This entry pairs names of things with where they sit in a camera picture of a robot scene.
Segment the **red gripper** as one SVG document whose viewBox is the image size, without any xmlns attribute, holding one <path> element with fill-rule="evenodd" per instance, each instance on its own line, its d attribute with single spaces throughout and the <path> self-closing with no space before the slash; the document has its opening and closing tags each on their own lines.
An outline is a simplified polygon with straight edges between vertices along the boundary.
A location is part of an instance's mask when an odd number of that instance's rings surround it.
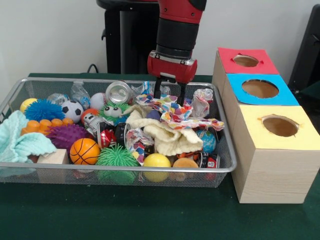
<svg viewBox="0 0 320 240">
<path fill-rule="evenodd" d="M 153 97 L 155 99 L 161 98 L 162 76 L 169 77 L 175 79 L 180 86 L 180 94 L 176 103 L 183 107 L 185 102 L 186 86 L 194 79 L 197 67 L 197 60 L 192 61 L 191 65 L 189 65 L 149 56 L 147 59 L 148 73 L 156 76 Z"/>
</svg>

